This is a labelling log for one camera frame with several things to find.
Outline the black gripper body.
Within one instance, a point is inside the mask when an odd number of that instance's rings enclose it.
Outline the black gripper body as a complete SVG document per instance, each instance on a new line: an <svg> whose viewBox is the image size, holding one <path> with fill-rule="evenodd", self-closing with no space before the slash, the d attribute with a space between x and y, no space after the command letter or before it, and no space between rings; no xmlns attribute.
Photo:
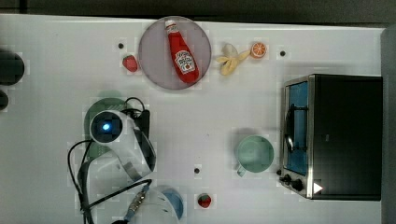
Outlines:
<svg viewBox="0 0 396 224"><path fill-rule="evenodd" d="M150 112L145 109L140 111L134 108L123 109L122 112L134 120L135 125L146 137L149 137Z"/></svg>

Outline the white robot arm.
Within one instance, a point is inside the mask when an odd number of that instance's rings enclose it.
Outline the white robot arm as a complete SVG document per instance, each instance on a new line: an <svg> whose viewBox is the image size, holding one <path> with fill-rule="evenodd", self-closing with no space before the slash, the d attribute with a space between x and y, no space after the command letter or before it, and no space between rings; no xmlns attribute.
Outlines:
<svg viewBox="0 0 396 224"><path fill-rule="evenodd" d="M92 146L106 151L78 171L86 224L180 224L183 200L175 189L156 187L149 178L155 150L130 115L101 111L90 120L88 133Z"/></svg>

